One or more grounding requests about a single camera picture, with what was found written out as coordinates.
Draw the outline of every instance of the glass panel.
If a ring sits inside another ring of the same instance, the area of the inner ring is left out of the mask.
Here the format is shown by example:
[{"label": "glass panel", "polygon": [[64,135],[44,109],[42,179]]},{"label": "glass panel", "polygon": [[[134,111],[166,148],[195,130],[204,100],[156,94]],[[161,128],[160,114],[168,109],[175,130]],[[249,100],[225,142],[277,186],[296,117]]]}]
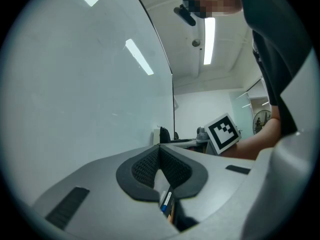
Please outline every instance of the glass panel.
[{"label": "glass panel", "polygon": [[254,135],[253,132],[253,112],[248,93],[234,92],[230,94],[234,123],[241,133],[242,140]]}]

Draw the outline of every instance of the black mesh cushion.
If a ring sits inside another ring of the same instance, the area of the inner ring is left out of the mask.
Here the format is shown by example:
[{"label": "black mesh cushion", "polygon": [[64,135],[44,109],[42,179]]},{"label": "black mesh cushion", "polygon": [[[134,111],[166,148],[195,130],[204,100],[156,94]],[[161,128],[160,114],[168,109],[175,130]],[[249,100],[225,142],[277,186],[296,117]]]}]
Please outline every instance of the black mesh cushion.
[{"label": "black mesh cushion", "polygon": [[174,189],[185,183],[192,174],[192,169],[189,165],[169,154],[164,149],[160,150],[160,169]]},{"label": "black mesh cushion", "polygon": [[157,149],[136,162],[132,167],[132,174],[140,183],[154,188],[155,176],[159,167],[159,149]]},{"label": "black mesh cushion", "polygon": [[159,169],[174,189],[177,200],[196,196],[208,179],[202,164],[165,145],[155,145],[123,162],[116,171],[116,179],[133,199],[158,202],[159,193],[153,188]]}]

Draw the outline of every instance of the black vent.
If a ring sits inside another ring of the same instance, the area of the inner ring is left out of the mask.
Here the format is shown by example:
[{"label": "black vent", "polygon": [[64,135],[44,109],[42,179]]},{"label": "black vent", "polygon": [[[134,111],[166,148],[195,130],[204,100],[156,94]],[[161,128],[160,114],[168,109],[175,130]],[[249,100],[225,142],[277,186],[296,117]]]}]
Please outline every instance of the black vent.
[{"label": "black vent", "polygon": [[239,167],[239,166],[235,166],[235,165],[228,165],[226,167],[226,169],[230,170],[230,171],[234,171],[234,172],[240,173],[240,174],[248,175],[250,173],[250,169]]},{"label": "black vent", "polygon": [[75,187],[62,201],[45,217],[45,219],[64,230],[76,211],[89,194],[89,190]]}]

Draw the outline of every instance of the ceiling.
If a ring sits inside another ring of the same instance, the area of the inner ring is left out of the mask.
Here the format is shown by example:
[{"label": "ceiling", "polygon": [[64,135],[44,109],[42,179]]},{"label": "ceiling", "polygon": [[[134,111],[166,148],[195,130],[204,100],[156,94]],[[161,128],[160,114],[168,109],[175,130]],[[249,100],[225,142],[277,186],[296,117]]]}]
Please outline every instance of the ceiling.
[{"label": "ceiling", "polygon": [[[174,8],[182,0],[141,0],[158,32],[172,70],[173,79],[197,79],[202,73],[210,72],[210,77],[229,76],[237,63],[244,44],[250,41],[248,25],[242,12],[219,16],[215,19],[215,40],[212,62],[203,65],[205,52],[204,19],[193,16],[196,26],[186,24],[175,13]],[[192,46],[199,39],[201,45]]]}]

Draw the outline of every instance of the white plastic panel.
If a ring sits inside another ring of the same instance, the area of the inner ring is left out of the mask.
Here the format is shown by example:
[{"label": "white plastic panel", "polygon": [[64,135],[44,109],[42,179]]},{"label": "white plastic panel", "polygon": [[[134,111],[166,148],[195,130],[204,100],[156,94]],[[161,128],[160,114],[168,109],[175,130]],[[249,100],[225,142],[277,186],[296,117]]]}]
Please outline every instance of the white plastic panel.
[{"label": "white plastic panel", "polygon": [[172,74],[139,0],[32,0],[1,65],[4,166],[28,205],[91,161],[152,145],[157,126],[174,136]]},{"label": "white plastic panel", "polygon": [[300,132],[320,128],[320,71],[312,49],[299,72],[281,93]]}]

